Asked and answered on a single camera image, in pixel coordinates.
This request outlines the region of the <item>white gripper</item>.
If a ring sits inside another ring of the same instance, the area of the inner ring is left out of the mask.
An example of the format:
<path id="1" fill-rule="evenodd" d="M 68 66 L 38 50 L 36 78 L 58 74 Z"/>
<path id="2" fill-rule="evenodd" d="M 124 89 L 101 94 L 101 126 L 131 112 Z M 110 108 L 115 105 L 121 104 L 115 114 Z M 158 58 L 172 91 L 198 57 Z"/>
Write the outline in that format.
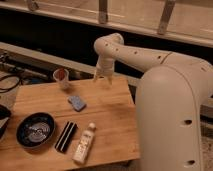
<path id="1" fill-rule="evenodd" d="M 96 82 L 99 77 L 108 77 L 109 84 L 112 84 L 112 75 L 114 73 L 115 60 L 108 57 L 99 56 L 96 64 L 96 71 L 93 82 Z"/>

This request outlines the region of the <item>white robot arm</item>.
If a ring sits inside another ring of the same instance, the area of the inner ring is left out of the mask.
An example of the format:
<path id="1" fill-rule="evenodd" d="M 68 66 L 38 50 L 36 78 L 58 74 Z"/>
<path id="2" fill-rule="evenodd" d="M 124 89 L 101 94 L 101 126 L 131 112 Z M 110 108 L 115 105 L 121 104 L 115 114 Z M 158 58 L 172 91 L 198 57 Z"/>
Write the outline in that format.
<path id="1" fill-rule="evenodd" d="M 117 61 L 143 73 L 135 103 L 142 171 L 204 171 L 201 105 L 213 96 L 213 65 L 176 52 L 126 46 L 110 34 L 94 42 L 96 79 Z"/>

